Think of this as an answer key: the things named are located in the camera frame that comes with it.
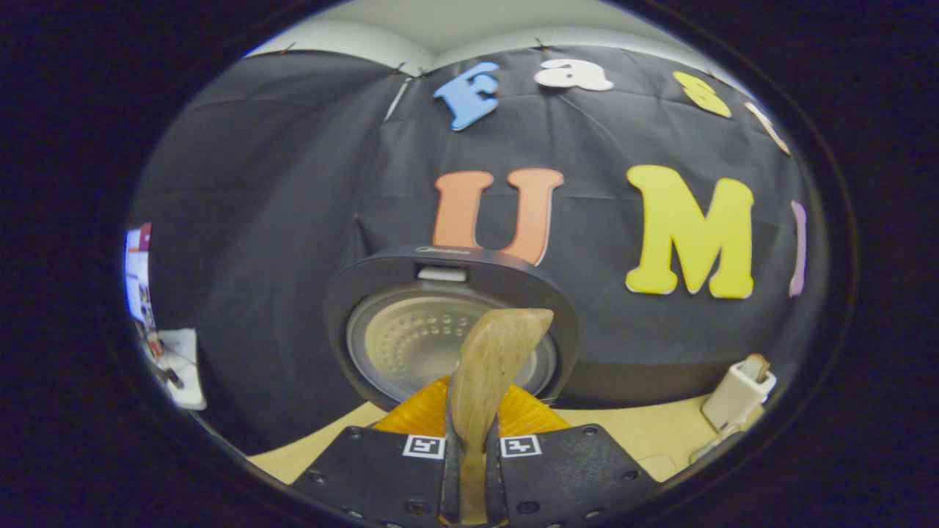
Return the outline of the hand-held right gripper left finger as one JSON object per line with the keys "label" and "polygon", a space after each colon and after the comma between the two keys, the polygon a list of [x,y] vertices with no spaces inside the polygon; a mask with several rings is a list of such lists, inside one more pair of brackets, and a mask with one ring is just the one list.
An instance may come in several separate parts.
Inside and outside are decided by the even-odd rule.
{"label": "hand-held right gripper left finger", "polygon": [[345,427],[292,488],[356,524],[445,527],[458,514],[448,375],[370,427]]}

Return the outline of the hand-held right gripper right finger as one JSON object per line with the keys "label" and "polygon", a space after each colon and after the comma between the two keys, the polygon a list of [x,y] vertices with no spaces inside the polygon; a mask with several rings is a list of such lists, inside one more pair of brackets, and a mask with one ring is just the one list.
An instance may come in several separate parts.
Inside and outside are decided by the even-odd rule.
{"label": "hand-held right gripper right finger", "polygon": [[503,398],[487,441],[492,526],[593,527],[660,490],[601,425],[570,425],[517,386]]}

